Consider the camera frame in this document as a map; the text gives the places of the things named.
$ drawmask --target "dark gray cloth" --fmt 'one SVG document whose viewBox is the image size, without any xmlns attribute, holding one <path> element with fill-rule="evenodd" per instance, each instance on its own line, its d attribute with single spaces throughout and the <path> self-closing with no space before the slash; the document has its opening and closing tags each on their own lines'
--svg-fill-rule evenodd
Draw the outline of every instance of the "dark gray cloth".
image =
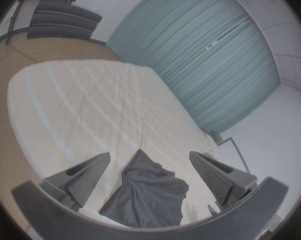
<svg viewBox="0 0 301 240">
<path fill-rule="evenodd" d="M 181 204 L 189 186 L 174 172 L 163 169 L 138 150 L 123 170 L 122 181 L 100 215 L 133 228 L 180 225 Z"/>
</svg>

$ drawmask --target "beige bed sheet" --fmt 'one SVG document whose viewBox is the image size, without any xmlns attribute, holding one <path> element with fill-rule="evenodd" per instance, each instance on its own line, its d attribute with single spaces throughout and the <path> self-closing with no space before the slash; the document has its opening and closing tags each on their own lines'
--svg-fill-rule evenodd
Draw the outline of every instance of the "beige bed sheet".
<svg viewBox="0 0 301 240">
<path fill-rule="evenodd" d="M 121 185 L 138 149 L 189 185 L 182 204 L 187 224 L 210 217 L 215 197 L 191 165 L 191 150 L 212 153 L 208 139 L 160 77 L 148 67 L 106 60 L 66 60 L 26 67 L 10 81 L 9 118 L 41 178 L 97 154 L 111 162 L 79 212 L 98 214 Z"/>
</svg>

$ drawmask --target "bed sheet wrinkle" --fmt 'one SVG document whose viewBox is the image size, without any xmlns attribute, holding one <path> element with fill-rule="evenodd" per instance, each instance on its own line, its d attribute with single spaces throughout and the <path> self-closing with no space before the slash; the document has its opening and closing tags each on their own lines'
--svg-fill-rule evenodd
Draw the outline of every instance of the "bed sheet wrinkle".
<svg viewBox="0 0 301 240">
<path fill-rule="evenodd" d="M 218 211 L 188 159 L 191 150 L 210 152 L 208 141 L 152 69 L 106 60 L 51 61 L 21 70 L 9 86 L 13 130 L 41 177 L 110 152 L 111 162 L 80 212 L 112 223 L 98 211 L 138 149 L 189 185 L 181 224 L 210 216 L 207 204 Z"/>
</svg>

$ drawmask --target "gray fabric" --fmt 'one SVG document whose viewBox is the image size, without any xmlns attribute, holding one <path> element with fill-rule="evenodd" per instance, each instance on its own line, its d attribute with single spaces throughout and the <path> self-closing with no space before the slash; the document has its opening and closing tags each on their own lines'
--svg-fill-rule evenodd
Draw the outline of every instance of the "gray fabric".
<svg viewBox="0 0 301 240">
<path fill-rule="evenodd" d="M 174 172 L 163 169 L 138 150 L 123 170 L 122 181 L 100 215 L 134 228 L 180 225 L 181 205 L 189 186 Z"/>
</svg>

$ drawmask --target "curtain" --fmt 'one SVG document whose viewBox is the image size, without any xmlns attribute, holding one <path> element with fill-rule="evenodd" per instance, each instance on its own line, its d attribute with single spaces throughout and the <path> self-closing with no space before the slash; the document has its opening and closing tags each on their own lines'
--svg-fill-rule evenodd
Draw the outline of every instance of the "curtain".
<svg viewBox="0 0 301 240">
<path fill-rule="evenodd" d="M 266 41 L 234 0 L 142 0 L 106 46 L 154 69 L 208 131 L 241 121 L 280 84 Z"/>
</svg>

